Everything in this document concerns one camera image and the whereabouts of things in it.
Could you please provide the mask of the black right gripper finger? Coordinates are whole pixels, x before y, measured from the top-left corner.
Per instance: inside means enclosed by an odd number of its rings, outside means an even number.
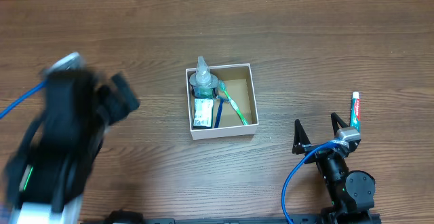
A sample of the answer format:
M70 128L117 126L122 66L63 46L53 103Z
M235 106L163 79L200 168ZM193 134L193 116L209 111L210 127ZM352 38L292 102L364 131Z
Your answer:
M292 147L292 153L302 154L309 151L311 142L302 127L299 119L294 122L294 142Z
M340 116L333 112L331 114L332 128L334 135L338 133L339 130L346 130L349 126L340 118Z

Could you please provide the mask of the green white soap packet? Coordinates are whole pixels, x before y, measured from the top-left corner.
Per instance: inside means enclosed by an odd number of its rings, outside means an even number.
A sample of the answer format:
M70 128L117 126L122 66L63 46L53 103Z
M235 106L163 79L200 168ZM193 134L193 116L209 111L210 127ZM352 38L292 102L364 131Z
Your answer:
M214 100L208 98L195 99L194 128L213 128Z

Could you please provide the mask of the white red toothpaste tube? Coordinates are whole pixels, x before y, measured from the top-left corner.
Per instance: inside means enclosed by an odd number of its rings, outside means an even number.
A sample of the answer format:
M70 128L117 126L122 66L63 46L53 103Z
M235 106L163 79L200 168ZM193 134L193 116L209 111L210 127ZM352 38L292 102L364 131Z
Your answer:
M354 127L358 132L360 132L360 98L359 92L353 92L351 101L351 116L350 116L350 126Z

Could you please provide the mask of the blue disposable razor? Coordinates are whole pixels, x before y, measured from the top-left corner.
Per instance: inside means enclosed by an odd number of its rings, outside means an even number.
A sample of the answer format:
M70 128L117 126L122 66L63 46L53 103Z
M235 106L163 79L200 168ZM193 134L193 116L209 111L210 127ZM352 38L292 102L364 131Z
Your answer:
M218 111L217 111L217 115L216 115L216 122L214 125L215 128L218 128L220 125L220 119L221 119L221 115L222 115L223 104L225 102L229 102L229 99L221 97L221 96L217 96L217 99L219 100L219 105L218 105Z

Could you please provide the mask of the white cardboard box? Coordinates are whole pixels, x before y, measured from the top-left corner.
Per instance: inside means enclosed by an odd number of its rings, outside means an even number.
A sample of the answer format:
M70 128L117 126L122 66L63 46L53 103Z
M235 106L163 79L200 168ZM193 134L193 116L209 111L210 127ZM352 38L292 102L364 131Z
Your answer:
M194 68L185 71L186 97L189 110L189 130L192 138L194 140L201 140L255 134L259 123L250 64L230 64L210 67L210 73L223 80L230 97L237 103L241 114L248 121L247 125L241 123L241 119L236 111L226 102L222 106L222 115L220 117L218 128L194 128L194 97L193 89L189 84L189 78L194 72Z

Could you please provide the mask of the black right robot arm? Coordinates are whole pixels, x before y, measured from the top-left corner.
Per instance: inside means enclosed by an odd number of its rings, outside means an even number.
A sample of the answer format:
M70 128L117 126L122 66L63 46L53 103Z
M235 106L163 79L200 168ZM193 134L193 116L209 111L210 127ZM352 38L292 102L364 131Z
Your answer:
M354 152L361 142L361 134L354 126L349 126L336 114L331 114L334 138L321 145L312 145L301 122L294 122L293 154L303 154L304 158L291 171L284 183L285 195L289 180L304 164L316 164L328 190L332 205L323 208L319 214L288 214L288 223L316 224L378 224L379 214L372 214L375 179L367 172L350 171L345 158Z

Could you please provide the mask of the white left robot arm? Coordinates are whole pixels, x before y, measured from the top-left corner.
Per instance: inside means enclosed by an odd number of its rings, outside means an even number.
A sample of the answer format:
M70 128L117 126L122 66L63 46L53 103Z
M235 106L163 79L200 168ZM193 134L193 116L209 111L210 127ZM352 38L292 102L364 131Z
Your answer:
M140 106L121 73L99 84L91 71L56 71L44 88L43 112L5 166L9 223L76 223L106 131Z

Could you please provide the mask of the clear green-labelled bottle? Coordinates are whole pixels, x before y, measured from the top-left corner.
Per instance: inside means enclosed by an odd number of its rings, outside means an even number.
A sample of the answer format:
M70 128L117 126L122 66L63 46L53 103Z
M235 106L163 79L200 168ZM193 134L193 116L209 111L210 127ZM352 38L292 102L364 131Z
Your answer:
M189 83L193 89L193 96L195 98L215 98L218 82L219 79L210 72L210 68L206 64L204 57L199 56L195 72L189 78Z

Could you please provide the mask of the green white toothbrush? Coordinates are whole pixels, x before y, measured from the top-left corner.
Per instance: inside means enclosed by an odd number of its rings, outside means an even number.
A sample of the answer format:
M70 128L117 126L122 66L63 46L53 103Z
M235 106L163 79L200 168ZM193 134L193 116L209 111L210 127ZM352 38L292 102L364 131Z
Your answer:
M229 103L231 104L232 108L235 110L235 112L238 114L242 124L244 126L248 125L248 121L247 119L243 116L242 112L240 111L237 103L231 98L231 96L229 95L229 93L227 92L227 88L225 83L223 82L223 80L219 80L218 81L218 88L224 93L224 95L226 96L227 100L229 101Z

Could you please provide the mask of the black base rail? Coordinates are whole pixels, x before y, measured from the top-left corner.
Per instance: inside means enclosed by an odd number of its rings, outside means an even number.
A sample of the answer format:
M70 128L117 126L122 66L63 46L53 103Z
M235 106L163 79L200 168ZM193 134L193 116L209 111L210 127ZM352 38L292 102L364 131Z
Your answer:
M323 222L318 214L293 214L292 222L299 224L320 224ZM256 218L226 218L226 219L185 219L173 218L147 219L143 214L130 211L114 211L107 218L99 221L84 221L80 223L103 224L103 223L143 223L143 224L286 224L286 218L256 217ZM380 224L379 214L362 219L361 221L344 221L341 223L373 223Z

